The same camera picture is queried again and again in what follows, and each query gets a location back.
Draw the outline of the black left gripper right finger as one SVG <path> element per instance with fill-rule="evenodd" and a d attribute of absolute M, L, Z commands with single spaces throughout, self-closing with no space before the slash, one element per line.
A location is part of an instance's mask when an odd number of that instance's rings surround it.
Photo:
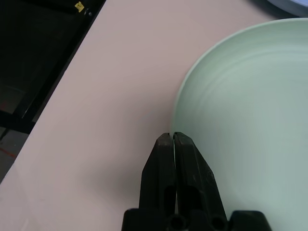
<path fill-rule="evenodd" d="M 200 210 L 207 219 L 226 219 L 214 174 L 193 140 L 176 132 L 174 149 L 180 214 Z"/>

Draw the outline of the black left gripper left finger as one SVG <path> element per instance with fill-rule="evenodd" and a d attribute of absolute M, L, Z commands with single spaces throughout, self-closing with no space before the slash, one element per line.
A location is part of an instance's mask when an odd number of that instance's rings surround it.
<path fill-rule="evenodd" d="M 139 208 L 156 208 L 163 215 L 175 213 L 176 171 L 173 140 L 159 136 L 142 170 Z"/>

